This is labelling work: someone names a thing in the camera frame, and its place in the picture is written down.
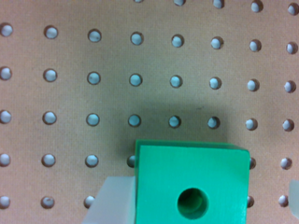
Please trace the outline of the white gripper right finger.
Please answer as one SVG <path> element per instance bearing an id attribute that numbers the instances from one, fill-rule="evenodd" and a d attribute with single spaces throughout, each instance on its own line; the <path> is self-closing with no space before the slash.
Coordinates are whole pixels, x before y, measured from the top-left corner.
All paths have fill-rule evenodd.
<path id="1" fill-rule="evenodd" d="M 289 185 L 289 207 L 292 214 L 299 218 L 299 181 L 292 179 Z"/>

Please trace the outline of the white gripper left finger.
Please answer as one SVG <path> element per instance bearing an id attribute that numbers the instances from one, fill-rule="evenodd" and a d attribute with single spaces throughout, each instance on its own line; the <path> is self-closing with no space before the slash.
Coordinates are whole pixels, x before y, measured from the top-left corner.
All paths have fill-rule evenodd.
<path id="1" fill-rule="evenodd" d="M 81 224 L 135 224 L 135 177 L 109 176 Z"/>

